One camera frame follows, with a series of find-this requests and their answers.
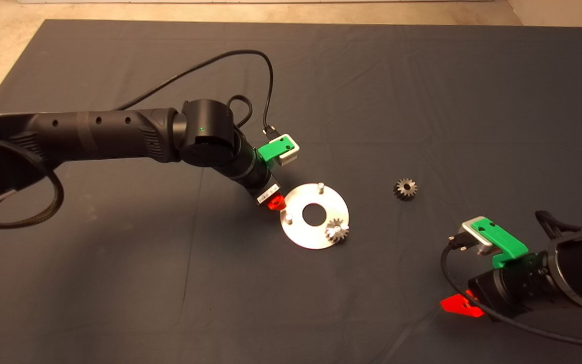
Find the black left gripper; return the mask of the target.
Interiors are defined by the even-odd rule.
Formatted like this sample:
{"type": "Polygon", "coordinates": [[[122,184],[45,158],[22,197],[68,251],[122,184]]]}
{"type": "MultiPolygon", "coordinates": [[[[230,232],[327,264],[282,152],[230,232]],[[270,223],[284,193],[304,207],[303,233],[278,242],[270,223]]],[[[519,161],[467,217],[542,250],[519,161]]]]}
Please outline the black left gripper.
{"type": "Polygon", "coordinates": [[[226,164],[226,177],[240,184],[256,201],[270,210],[286,209],[281,185],[263,157],[248,142],[240,142],[236,154],[226,164]]]}

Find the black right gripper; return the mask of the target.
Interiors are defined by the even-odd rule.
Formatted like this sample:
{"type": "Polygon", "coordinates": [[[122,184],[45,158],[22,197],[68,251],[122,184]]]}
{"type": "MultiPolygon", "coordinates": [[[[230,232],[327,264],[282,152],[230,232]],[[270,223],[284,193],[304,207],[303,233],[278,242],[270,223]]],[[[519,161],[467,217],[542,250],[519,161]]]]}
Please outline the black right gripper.
{"type": "MultiPolygon", "coordinates": [[[[506,262],[467,281],[468,288],[478,301],[508,318],[532,311],[559,308],[559,289],[548,272],[548,253],[526,254],[506,262]]],[[[455,294],[441,300],[441,308],[448,313],[479,318],[484,311],[455,294]]]]}

